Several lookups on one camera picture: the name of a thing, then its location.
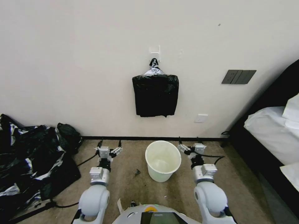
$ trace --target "white wall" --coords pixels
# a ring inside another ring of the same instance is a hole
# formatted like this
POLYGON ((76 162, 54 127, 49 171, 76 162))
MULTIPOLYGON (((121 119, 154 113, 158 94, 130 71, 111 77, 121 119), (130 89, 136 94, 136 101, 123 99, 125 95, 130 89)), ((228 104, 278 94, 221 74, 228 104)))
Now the white wall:
POLYGON ((220 137, 299 58, 298 8, 297 0, 0 0, 0 112, 86 136, 220 137), (158 45, 161 69, 179 77, 178 105, 174 116, 141 118, 131 78, 158 45), (247 85, 222 85, 228 69, 257 72, 247 85), (208 120, 194 123, 198 113, 208 120))

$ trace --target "beige carpet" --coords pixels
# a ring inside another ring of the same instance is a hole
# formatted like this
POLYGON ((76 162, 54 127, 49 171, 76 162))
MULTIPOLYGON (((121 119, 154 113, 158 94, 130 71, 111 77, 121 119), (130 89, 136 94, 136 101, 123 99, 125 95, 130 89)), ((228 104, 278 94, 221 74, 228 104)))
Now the beige carpet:
MULTIPOLYGON (((201 215, 193 196, 195 184, 190 168, 191 161, 182 154, 182 164, 171 178, 158 183, 150 178, 145 161, 145 149, 152 141, 122 141, 123 151, 111 164, 110 202, 106 209, 104 223, 112 223, 119 211, 117 200, 121 198, 123 208, 130 206, 131 200, 142 204, 154 203, 172 207, 187 216, 201 221, 201 215), (141 174, 135 177, 135 171, 139 169, 141 174)), ((80 163, 94 154, 94 147, 98 140, 86 140, 79 153, 75 155, 76 163, 80 163)), ((103 146, 117 147, 118 141, 104 140, 103 146)), ((205 154, 225 155, 217 163, 218 173, 215 175, 215 183, 221 187, 229 200, 229 207, 239 224, 273 224, 263 190, 258 179, 249 170, 237 152, 228 146, 222 149, 218 142, 204 142, 207 145, 205 154)), ((98 158, 93 158, 80 166, 81 179, 73 183, 55 200, 59 205, 68 205, 77 202, 82 192, 89 187, 89 170, 97 166, 98 158)), ((214 159, 205 159, 206 163, 212 163, 214 159)), ((71 208, 52 208, 37 214, 20 223, 44 223, 44 224, 69 224, 71 223, 78 206, 71 208)))

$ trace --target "black baseboard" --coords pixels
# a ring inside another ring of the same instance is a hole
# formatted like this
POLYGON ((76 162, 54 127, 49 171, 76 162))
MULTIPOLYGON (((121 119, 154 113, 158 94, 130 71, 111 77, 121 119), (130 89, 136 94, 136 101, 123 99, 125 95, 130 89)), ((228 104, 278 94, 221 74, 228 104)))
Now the black baseboard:
MULTIPOLYGON (((164 141, 178 141, 178 137, 116 137, 116 136, 82 136, 85 140, 91 139, 105 139, 105 140, 164 140, 164 141)), ((226 142, 227 138, 181 138, 182 141, 205 141, 205 142, 226 142)))

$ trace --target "trash bin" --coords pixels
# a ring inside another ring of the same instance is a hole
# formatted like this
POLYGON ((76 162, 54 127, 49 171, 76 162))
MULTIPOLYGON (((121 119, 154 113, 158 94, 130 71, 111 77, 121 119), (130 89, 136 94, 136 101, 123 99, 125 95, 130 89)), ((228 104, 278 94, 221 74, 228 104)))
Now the trash bin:
POLYGON ((150 177, 165 182, 181 165, 181 153, 170 142, 155 141, 145 151, 145 160, 150 177))

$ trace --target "display screen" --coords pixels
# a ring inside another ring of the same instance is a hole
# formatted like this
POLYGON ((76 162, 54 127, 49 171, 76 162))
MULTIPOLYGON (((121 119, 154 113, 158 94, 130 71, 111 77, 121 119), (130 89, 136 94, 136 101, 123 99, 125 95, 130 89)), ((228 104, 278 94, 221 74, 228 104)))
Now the display screen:
POLYGON ((187 224, 174 212, 143 212, 140 224, 187 224))

